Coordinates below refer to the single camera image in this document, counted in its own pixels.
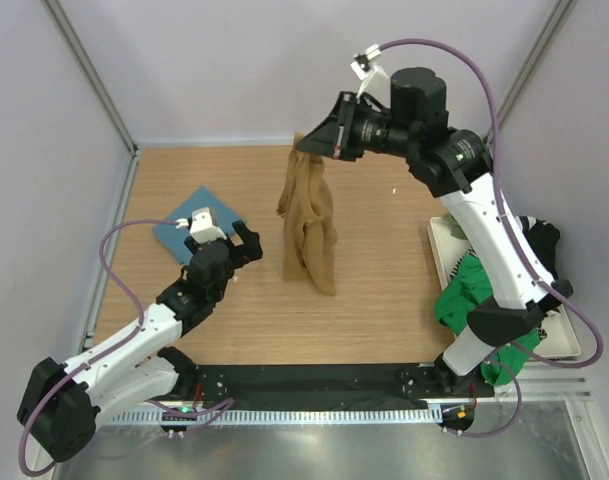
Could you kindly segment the tan garment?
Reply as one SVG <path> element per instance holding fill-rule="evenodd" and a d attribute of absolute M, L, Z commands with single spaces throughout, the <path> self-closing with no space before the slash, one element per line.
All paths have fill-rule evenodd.
<path fill-rule="evenodd" d="M 283 219 L 283 278 L 308 280 L 319 293 L 333 296 L 338 233 L 324 173 L 322 157 L 292 146 L 276 212 Z"/>

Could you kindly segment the blue tank top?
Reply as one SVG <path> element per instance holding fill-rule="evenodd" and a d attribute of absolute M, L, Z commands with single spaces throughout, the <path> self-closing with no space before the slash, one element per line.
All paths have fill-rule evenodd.
<path fill-rule="evenodd" d="M 184 243 L 186 238 L 203 242 L 232 236 L 233 223 L 241 217 L 201 185 L 167 220 L 172 223 L 179 220 L 180 226 L 157 225 L 153 228 L 154 235 L 178 264 L 187 265 L 192 253 Z"/>

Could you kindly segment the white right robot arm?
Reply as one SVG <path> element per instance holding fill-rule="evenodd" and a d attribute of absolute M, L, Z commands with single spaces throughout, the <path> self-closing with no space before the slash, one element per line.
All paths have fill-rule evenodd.
<path fill-rule="evenodd" d="M 547 286 L 565 295 L 572 287 L 554 280 L 521 224 L 496 200 L 491 154 L 482 138 L 449 126 L 445 82 L 423 67 L 391 76 L 378 66 L 355 69 L 359 89 L 341 92 L 328 117 L 296 147 L 342 161 L 355 161 L 365 152 L 400 157 L 463 229 L 492 295 L 468 315 L 463 331 L 434 362 L 436 387 L 456 396 L 495 348 L 527 334 L 558 306 Z"/>

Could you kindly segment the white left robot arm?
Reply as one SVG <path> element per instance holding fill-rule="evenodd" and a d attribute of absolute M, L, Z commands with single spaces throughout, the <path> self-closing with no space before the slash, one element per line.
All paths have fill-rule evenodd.
<path fill-rule="evenodd" d="M 61 463 L 130 407 L 194 392 L 197 368 L 172 344 L 214 312 L 236 270 L 260 260 L 263 250 L 259 234 L 241 220 L 232 224 L 241 240 L 235 244 L 209 209 L 169 224 L 187 232 L 191 258 L 179 278 L 148 307 L 136 301 L 136 318 L 107 340 L 62 363 L 48 357 L 33 368 L 17 413 L 23 427 L 18 462 L 26 475 L 36 474 L 26 463 L 29 439 Z"/>

